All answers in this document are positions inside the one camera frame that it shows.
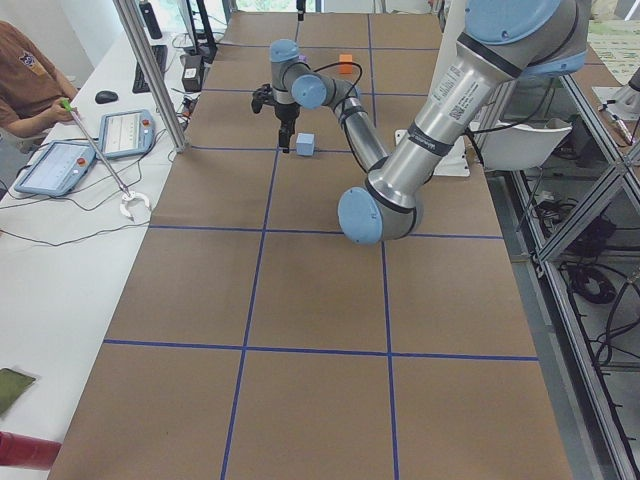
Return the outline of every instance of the floor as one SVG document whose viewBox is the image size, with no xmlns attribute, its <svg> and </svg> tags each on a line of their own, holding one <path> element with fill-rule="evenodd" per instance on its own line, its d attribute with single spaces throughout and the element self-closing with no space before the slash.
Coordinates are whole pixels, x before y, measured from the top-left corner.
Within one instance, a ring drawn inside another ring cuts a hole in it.
<svg viewBox="0 0 640 480">
<path fill-rule="evenodd" d="M 26 165 L 28 160 L 28 155 L 20 153 L 0 136 L 0 181 L 2 181 L 0 183 L 0 198 L 6 190 L 3 184 L 11 185 L 20 168 Z"/>
</svg>

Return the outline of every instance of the white chair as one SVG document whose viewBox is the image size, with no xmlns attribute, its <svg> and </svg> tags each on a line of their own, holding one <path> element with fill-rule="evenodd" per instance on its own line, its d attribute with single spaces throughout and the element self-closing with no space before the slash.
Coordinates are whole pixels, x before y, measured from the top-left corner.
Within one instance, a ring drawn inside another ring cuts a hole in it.
<svg viewBox="0 0 640 480">
<path fill-rule="evenodd" d="M 522 124 L 491 132 L 482 147 L 484 167 L 506 171 L 540 167 L 571 128 L 571 124 L 552 118 L 542 128 Z"/>
</svg>

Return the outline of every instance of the cable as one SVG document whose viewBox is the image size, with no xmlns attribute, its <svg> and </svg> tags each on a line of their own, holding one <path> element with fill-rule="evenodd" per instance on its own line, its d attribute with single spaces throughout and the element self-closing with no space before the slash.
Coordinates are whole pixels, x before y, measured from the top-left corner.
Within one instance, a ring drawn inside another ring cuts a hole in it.
<svg viewBox="0 0 640 480">
<path fill-rule="evenodd" d="M 478 143 L 476 142 L 475 135 L 474 135 L 475 133 L 476 132 L 472 132 L 469 129 L 469 127 L 464 129 L 464 134 L 467 136 L 467 138 L 471 142 L 471 146 L 473 147 L 474 152 L 476 152 L 476 156 L 478 157 L 478 161 L 480 162 L 480 165 L 484 165 L 484 158 L 482 156 L 482 152 L 480 151 L 480 147 L 478 147 Z"/>
<path fill-rule="evenodd" d="M 605 245 L 604 250 L 612 252 L 640 252 L 640 245 Z"/>
<path fill-rule="evenodd" d="M 613 283 L 594 267 L 577 265 L 567 267 L 573 290 L 585 300 L 596 305 L 611 303 L 616 298 L 616 288 Z"/>
<path fill-rule="evenodd" d="M 340 106 L 340 108 L 342 108 L 342 110 L 344 111 L 344 104 L 345 102 L 350 98 L 351 93 L 353 92 L 353 90 L 356 88 L 356 85 L 358 84 L 358 82 L 360 82 L 360 80 L 362 79 L 362 74 L 363 74 L 363 68 L 362 65 L 360 65 L 357 62 L 334 62 L 334 63 L 329 63 L 327 65 L 323 65 L 320 68 L 316 68 L 314 70 L 314 72 L 318 73 L 321 72 L 322 70 L 327 70 L 329 68 L 333 68 L 333 67 L 337 67 L 340 65 L 353 65 L 356 68 L 358 68 L 358 76 L 356 77 L 355 81 L 351 84 L 351 87 L 349 88 L 349 90 L 347 90 L 347 93 L 345 93 L 344 97 L 342 97 L 339 101 L 338 101 L 338 105 Z M 364 173 L 367 173 L 367 169 L 364 167 L 364 165 L 362 165 L 362 163 L 360 163 L 360 159 L 358 158 L 358 156 L 356 155 L 355 149 L 353 148 L 353 142 L 351 141 L 351 134 L 349 133 L 349 128 L 347 126 L 347 122 L 343 122 L 342 124 L 342 128 L 344 130 L 344 134 L 345 137 L 347 139 L 347 144 L 349 145 L 349 150 L 351 150 L 351 155 L 353 155 L 353 158 L 356 159 L 356 163 L 358 164 L 358 166 L 362 169 L 362 171 Z"/>
<path fill-rule="evenodd" d="M 47 247 L 61 247 L 63 245 L 69 245 L 70 243 L 82 242 L 83 240 L 88 240 L 89 238 L 97 237 L 98 235 L 104 235 L 104 234 L 107 234 L 107 233 L 118 232 L 120 230 L 126 230 L 126 229 L 129 229 L 129 228 L 143 227 L 143 226 L 148 225 L 148 224 L 149 224 L 149 221 L 142 222 L 142 223 L 129 224 L 129 225 L 122 225 L 121 227 L 110 228 L 110 229 L 105 229 L 105 230 L 99 230 L 99 231 L 97 231 L 95 233 L 92 233 L 90 235 L 85 235 L 83 237 L 75 238 L 73 240 L 65 240 L 64 242 L 59 242 L 59 243 L 53 243 L 53 242 L 48 242 L 46 240 L 37 240 L 35 238 L 25 237 L 25 236 L 22 236 L 22 235 L 18 235 L 16 233 L 8 232 L 7 230 L 4 230 L 2 228 L 0 228 L 0 232 L 4 233 L 5 235 L 9 235 L 10 237 L 18 238 L 20 240 L 26 240 L 28 242 L 36 243 L 38 245 L 45 245 Z"/>
<path fill-rule="evenodd" d="M 636 132 L 638 131 L 638 124 L 640 124 L 640 116 L 638 116 L 638 119 L 636 120 L 636 124 L 633 127 L 633 132 L 631 132 L 632 141 L 634 138 L 636 138 Z"/>
<path fill-rule="evenodd" d="M 622 288 L 618 292 L 618 296 L 616 297 L 615 301 L 613 302 L 613 306 L 609 311 L 609 316 L 607 317 L 607 323 L 604 331 L 604 341 L 602 342 L 602 344 L 600 345 L 600 347 L 598 348 L 595 354 L 596 360 L 600 362 L 600 356 L 604 352 L 605 348 L 607 349 L 606 359 L 603 362 L 600 362 L 601 366 L 607 365 L 611 361 L 611 358 L 613 357 L 613 351 L 609 347 L 611 340 L 613 340 L 613 337 L 611 336 L 611 326 L 613 324 L 613 317 L 615 316 L 615 313 L 618 310 L 618 307 L 620 306 L 622 297 L 624 296 L 624 293 L 627 291 L 627 288 L 629 288 L 629 285 L 630 285 L 629 282 L 625 282 L 625 284 L 622 286 Z"/>
<path fill-rule="evenodd" d="M 151 151 L 152 151 L 152 150 L 154 149 L 154 147 L 156 146 L 156 144 L 157 144 L 158 140 L 160 140 L 160 138 L 161 138 L 161 137 L 162 137 L 166 132 L 167 132 L 167 130 L 166 130 L 166 129 L 161 130 L 160 132 L 158 132 L 158 133 L 155 135 L 155 137 L 154 137 L 154 139 L 153 139 L 153 142 L 151 143 L 151 146 L 150 146 L 149 150 L 147 150 L 144 154 L 142 154 L 139 158 L 137 158 L 136 160 L 134 160 L 133 162 L 131 162 L 131 163 L 130 163 L 129 165 L 127 165 L 126 167 L 123 167 L 123 168 L 121 168 L 120 170 L 118 170 L 118 171 L 117 171 L 117 173 L 121 173 L 121 172 L 123 172 L 123 171 L 125 171 L 125 170 L 127 170 L 127 169 L 131 168 L 131 167 L 132 167 L 132 166 L 134 166 L 134 165 L 136 165 L 136 166 L 138 167 L 138 178 L 137 178 L 136 180 L 134 180 L 133 182 L 131 182 L 131 183 L 127 184 L 127 187 L 132 187 L 133 185 L 136 185 L 137 183 L 139 183 L 139 182 L 142 180 L 142 168 L 141 168 L 141 166 L 140 166 L 140 162 L 141 162 L 141 161 L 142 161 L 142 160 L 143 160 L 143 159 L 144 159 L 144 158 L 145 158 L 149 153 L 151 153 Z M 101 183 L 101 182 L 103 182 L 103 181 L 105 181 L 105 180 L 108 180 L 108 179 L 110 179 L 110 178 L 113 178 L 113 177 L 111 177 L 111 175 L 106 175 L 106 176 L 102 177 L 101 179 L 99 179 L 99 180 L 97 180 L 97 181 L 93 182 L 93 183 L 92 183 L 92 184 L 90 184 L 90 185 L 87 185 L 87 186 L 85 186 L 85 187 L 83 187 L 83 188 L 81 188 L 81 189 L 78 189 L 78 190 L 74 190 L 74 191 L 72 191 L 72 192 L 69 192 L 67 195 L 72 195 L 72 194 L 76 194 L 76 193 L 83 192 L 83 191 L 88 190 L 88 189 L 90 189 L 90 188 L 94 187 L 95 185 L 97 185 L 97 184 L 99 184 L 99 183 Z M 0 185 L 2 185 L 2 187 L 3 187 L 5 190 L 7 190 L 7 194 L 8 194 L 11 198 L 13 198 L 14 200 L 28 200 L 28 199 L 31 199 L 31 198 L 33 198 L 33 197 L 40 196 L 40 195 L 30 195 L 30 196 L 28 196 L 28 197 L 16 197 L 15 195 L 13 195 L 13 194 L 11 193 L 10 189 L 7 187 L 7 185 L 6 185 L 2 180 L 0 180 Z M 112 198 L 114 195 L 117 195 L 118 193 L 120 193 L 120 190 L 114 191 L 113 193 L 109 194 L 106 198 L 104 198 L 103 200 L 101 200 L 98 204 L 96 204 L 96 205 L 94 205 L 94 206 L 92 206 L 92 207 L 84 207 L 84 206 L 80 205 L 76 200 L 74 200 L 73 198 L 70 198 L 70 197 L 68 197 L 68 196 L 66 196 L 66 195 L 65 195 L 65 196 L 61 196 L 61 197 L 52 197 L 52 196 L 48 196 L 48 195 L 46 195 L 46 196 L 42 196 L 42 198 L 39 198 L 39 199 L 37 199 L 37 200 L 34 200 L 33 202 L 28 202 L 28 203 L 19 203 L 19 204 L 16 204 L 16 205 L 6 205 L 6 206 L 3 206 L 3 207 L 0 207 L 0 210 L 7 210 L 7 209 L 10 209 L 10 208 L 17 208 L 17 207 L 26 207 L 26 206 L 33 205 L 33 204 L 40 203 L 40 202 L 44 202 L 44 201 L 47 201 L 47 200 L 52 200 L 52 201 L 54 201 L 54 202 L 65 202 L 65 201 L 66 201 L 66 202 L 71 202 L 71 203 L 73 203 L 75 206 L 77 206 L 80 210 L 83 210 L 83 211 L 85 211 L 85 212 L 92 212 L 92 211 L 94 211 L 94 210 L 97 210 L 97 209 L 98 209 L 99 207 L 101 207 L 102 205 L 104 205 L 104 204 L 105 204 L 105 203 L 106 203 L 110 198 Z"/>
<path fill-rule="evenodd" d="M 593 343 L 602 343 L 598 340 L 591 340 L 591 342 Z M 632 356 L 633 358 L 640 358 L 640 355 L 636 355 L 633 352 L 630 352 L 629 350 L 625 350 L 624 348 L 620 348 L 620 347 L 614 347 L 613 345 L 609 345 L 609 348 L 612 348 L 613 350 L 618 350 L 619 352 L 625 353 L 627 355 Z"/>
<path fill-rule="evenodd" d="M 507 128 L 511 128 L 511 127 L 516 127 L 518 125 L 522 125 L 523 123 L 528 122 L 529 120 L 531 120 L 536 113 L 538 113 L 538 111 L 542 108 L 542 105 L 544 105 L 544 102 L 547 99 L 547 95 L 549 95 L 549 91 L 551 91 L 551 86 L 553 85 L 553 80 L 551 80 L 549 82 L 549 85 L 547 86 L 547 89 L 544 92 L 544 95 L 542 96 L 542 100 L 540 101 L 540 103 L 538 104 L 538 106 L 536 107 L 536 109 L 531 112 L 526 118 L 523 118 L 522 120 L 515 122 L 515 123 L 510 123 L 508 125 L 501 125 L 499 127 L 493 127 L 493 128 L 487 128 L 485 130 L 469 130 L 471 133 L 474 134 L 478 134 L 478 133 L 491 133 L 491 132 L 497 132 L 500 130 L 506 130 Z"/>
<path fill-rule="evenodd" d="M 207 15 L 207 17 L 215 20 L 216 22 L 218 22 L 220 25 L 224 25 L 225 27 L 228 26 L 227 22 L 223 22 L 222 20 L 218 20 L 216 17 L 214 17 L 213 15 Z"/>
</svg>

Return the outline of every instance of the white table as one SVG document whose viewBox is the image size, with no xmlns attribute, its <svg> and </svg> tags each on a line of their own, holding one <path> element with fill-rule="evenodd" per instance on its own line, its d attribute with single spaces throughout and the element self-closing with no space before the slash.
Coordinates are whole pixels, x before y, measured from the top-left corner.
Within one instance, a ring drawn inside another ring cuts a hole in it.
<svg viewBox="0 0 640 480">
<path fill-rule="evenodd" d="M 171 46 L 173 38 L 165 34 L 156 43 L 169 45 L 167 86 L 182 90 L 182 52 Z M 128 39 L 122 34 L 74 100 L 73 106 L 95 136 L 102 115 L 140 108 L 154 114 L 156 133 L 164 129 L 152 95 L 131 93 L 135 65 Z M 120 98 L 97 105 L 94 96 L 99 90 L 113 90 Z M 179 107 L 182 94 L 169 93 Z M 59 124 L 46 141 L 81 136 L 74 124 Z M 133 188 L 148 195 L 152 204 L 157 202 L 171 169 L 172 151 L 173 144 L 165 133 L 141 162 L 142 180 Z M 134 160 L 119 160 L 116 169 Z M 134 181 L 138 169 L 132 165 L 121 176 L 126 183 Z M 98 163 L 77 188 L 103 177 L 108 177 L 108 172 Z M 71 197 L 93 207 L 111 194 L 91 212 L 66 201 L 24 205 L 30 201 L 5 195 L 0 207 L 22 205 L 0 209 L 0 228 L 58 243 L 130 224 L 120 213 L 121 194 L 111 177 Z M 141 202 L 130 204 L 130 211 L 135 223 L 149 220 Z M 146 226 L 129 228 L 55 248 L 0 234 L 0 368 L 14 368 L 37 378 L 0 417 L 0 431 L 62 442 L 145 232 Z M 0 467 L 3 480 L 39 480 L 47 475 Z"/>
</svg>

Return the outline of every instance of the hand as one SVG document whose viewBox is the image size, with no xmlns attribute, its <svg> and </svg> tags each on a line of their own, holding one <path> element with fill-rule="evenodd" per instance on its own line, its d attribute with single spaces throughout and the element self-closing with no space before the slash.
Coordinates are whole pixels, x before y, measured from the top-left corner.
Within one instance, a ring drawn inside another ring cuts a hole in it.
<svg viewBox="0 0 640 480">
<path fill-rule="evenodd" d="M 62 99 L 59 98 L 55 102 L 51 104 L 49 109 L 47 110 L 47 116 L 51 119 L 52 122 L 69 122 L 73 120 L 70 112 L 67 112 L 65 108 L 62 106 Z"/>
</svg>

